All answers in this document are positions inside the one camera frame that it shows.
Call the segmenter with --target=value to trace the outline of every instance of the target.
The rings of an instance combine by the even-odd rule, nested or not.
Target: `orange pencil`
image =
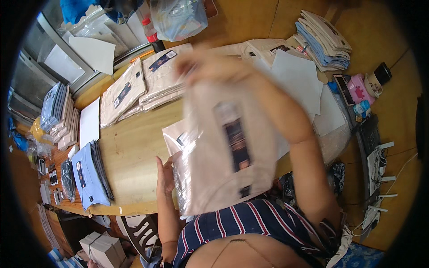
[[[150,54],[150,53],[152,53],[152,52],[154,52],[154,51],[153,51],[153,50],[148,51],[148,52],[144,53],[143,55],[140,55],[140,56],[138,56],[137,58],[134,58],[134,59],[130,60],[130,63],[133,63],[133,62],[135,62],[138,58],[141,58],[141,57],[144,57],[144,56],[146,56],[146,55],[149,55],[149,54]]]

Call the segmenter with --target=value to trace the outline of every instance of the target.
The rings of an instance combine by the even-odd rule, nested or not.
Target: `smartphone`
[[[335,81],[337,82],[337,85],[340,89],[341,95],[343,95],[343,98],[346,102],[347,106],[353,106],[355,103],[353,101],[353,98],[350,95],[350,92],[348,91],[347,88],[347,83],[344,80],[344,76],[343,75],[333,75]]]

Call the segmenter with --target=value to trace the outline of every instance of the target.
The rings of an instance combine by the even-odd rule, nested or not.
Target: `chair backrest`
[[[135,220],[139,218],[127,218],[121,216],[122,223],[127,233],[128,238],[133,244],[134,248],[147,262],[151,262],[151,256],[146,256],[145,248],[152,247],[158,244],[156,235],[158,234],[156,215],[140,215],[140,223],[136,225]]]

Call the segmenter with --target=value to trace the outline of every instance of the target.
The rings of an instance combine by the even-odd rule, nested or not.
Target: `barcode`
[[[170,51],[170,52],[168,52],[167,54],[165,54],[166,56],[167,56],[167,58],[169,58],[169,59],[171,59],[172,57],[174,57],[175,55],[177,55],[176,54],[176,52],[174,52],[174,51]]]

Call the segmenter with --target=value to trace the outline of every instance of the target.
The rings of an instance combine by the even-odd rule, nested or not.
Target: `plastic bottle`
[[[143,29],[145,30],[145,35],[148,38],[148,41],[151,43],[154,48],[155,53],[158,53],[162,50],[165,50],[164,43],[162,40],[158,40],[157,30],[154,28],[151,19],[145,18],[142,20]]]
[[[358,104],[356,104],[355,106],[353,106],[353,111],[356,115],[362,115],[363,118],[365,118],[365,116],[363,116],[363,113],[366,112],[366,110],[369,109],[369,101],[368,100],[363,100],[361,102],[359,102]]]

